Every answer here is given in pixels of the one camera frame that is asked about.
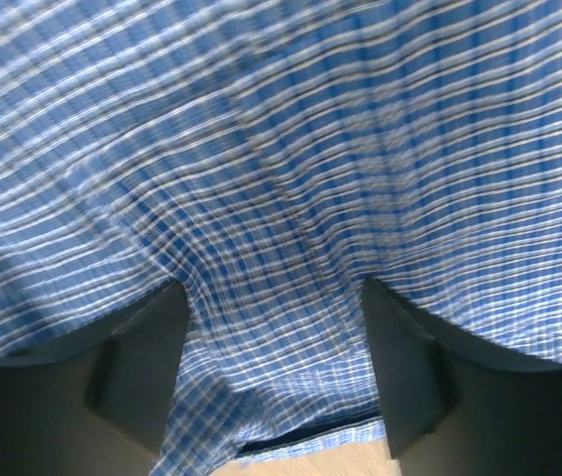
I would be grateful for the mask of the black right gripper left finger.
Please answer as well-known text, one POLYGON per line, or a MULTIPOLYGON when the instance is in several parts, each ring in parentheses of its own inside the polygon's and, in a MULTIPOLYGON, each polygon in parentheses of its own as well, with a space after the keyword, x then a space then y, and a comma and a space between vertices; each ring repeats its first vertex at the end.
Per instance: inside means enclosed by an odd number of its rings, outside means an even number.
POLYGON ((0 358, 0 475, 145 475, 160 453, 190 312, 167 283, 0 358))

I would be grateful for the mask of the blue checked long sleeve shirt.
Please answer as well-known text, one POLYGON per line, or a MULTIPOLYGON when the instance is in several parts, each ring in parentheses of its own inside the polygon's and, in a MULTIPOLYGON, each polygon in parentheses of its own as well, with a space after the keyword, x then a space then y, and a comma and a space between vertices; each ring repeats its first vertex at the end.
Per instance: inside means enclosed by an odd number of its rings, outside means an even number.
POLYGON ((562 1, 0 1, 0 357, 180 281, 154 474, 383 437, 367 276, 562 363, 562 1))

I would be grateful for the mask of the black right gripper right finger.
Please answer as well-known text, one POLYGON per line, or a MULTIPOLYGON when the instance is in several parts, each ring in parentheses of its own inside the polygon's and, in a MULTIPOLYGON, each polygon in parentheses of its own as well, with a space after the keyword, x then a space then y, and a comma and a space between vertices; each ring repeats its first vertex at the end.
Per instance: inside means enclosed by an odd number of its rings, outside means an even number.
POLYGON ((562 364, 477 337, 376 279, 362 308, 404 475, 562 475, 562 364))

